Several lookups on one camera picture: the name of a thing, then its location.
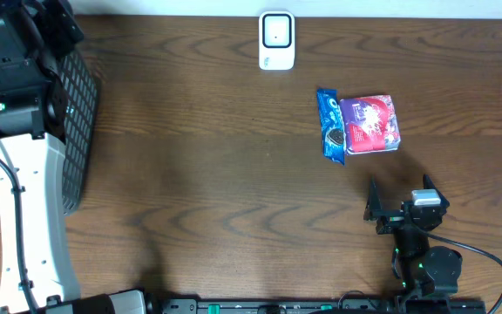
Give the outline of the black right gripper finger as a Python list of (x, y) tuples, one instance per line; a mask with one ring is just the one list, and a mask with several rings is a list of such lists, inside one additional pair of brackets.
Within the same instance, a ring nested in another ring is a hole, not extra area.
[(423, 187), (424, 189), (438, 190), (428, 174), (423, 175)]
[(383, 206), (377, 190), (377, 185), (374, 181), (370, 181), (368, 199), (363, 214), (365, 221), (376, 221), (383, 215)]

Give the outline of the red purple snack box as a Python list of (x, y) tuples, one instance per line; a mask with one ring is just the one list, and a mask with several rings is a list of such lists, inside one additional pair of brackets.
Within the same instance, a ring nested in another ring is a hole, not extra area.
[(390, 95), (341, 99), (339, 106), (343, 117), (346, 154), (398, 150), (401, 135)]

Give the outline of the blue Oreo cookie pack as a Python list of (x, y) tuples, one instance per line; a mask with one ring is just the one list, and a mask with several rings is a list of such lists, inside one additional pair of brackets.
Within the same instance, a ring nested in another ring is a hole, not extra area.
[(320, 88), (316, 91), (316, 99), (322, 131), (323, 155), (333, 162), (344, 165), (346, 141), (337, 91)]

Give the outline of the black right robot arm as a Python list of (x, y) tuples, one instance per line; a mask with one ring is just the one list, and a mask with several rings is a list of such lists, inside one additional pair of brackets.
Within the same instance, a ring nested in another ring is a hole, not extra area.
[(393, 235), (392, 268), (403, 282), (404, 303), (458, 292), (462, 256), (454, 249), (429, 244), (429, 233), (443, 222), (449, 206), (428, 175), (423, 176), (423, 187), (413, 190), (399, 209), (384, 208), (376, 183), (370, 182), (363, 219), (375, 222), (379, 235)]

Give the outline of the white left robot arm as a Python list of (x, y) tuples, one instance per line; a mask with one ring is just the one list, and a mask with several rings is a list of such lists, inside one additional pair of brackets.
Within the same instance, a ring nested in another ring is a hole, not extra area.
[(0, 1), (0, 313), (148, 313), (142, 290), (82, 297), (65, 231), (99, 85), (66, 1)]

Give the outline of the white barcode scanner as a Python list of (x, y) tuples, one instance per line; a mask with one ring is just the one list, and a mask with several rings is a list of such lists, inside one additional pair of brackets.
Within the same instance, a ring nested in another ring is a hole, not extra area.
[(259, 17), (259, 67), (291, 70), (295, 64), (295, 17), (288, 11), (265, 11)]

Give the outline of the dark grey plastic basket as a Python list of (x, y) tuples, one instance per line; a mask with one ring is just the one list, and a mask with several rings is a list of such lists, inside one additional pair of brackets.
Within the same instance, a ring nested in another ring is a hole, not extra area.
[(99, 86), (78, 51), (66, 56), (61, 65), (60, 78), (67, 96), (62, 194), (64, 214), (71, 215), (78, 209), (84, 191), (98, 112)]

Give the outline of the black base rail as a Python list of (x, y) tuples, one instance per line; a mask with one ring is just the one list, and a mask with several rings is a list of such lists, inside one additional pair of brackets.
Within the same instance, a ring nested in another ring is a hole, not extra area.
[(342, 301), (221, 301), (177, 298), (154, 301), (148, 313), (158, 314), (311, 314), (311, 313), (451, 313), (480, 314), (485, 312), (481, 301), (412, 301), (404, 309), (390, 301), (367, 298), (346, 298)]

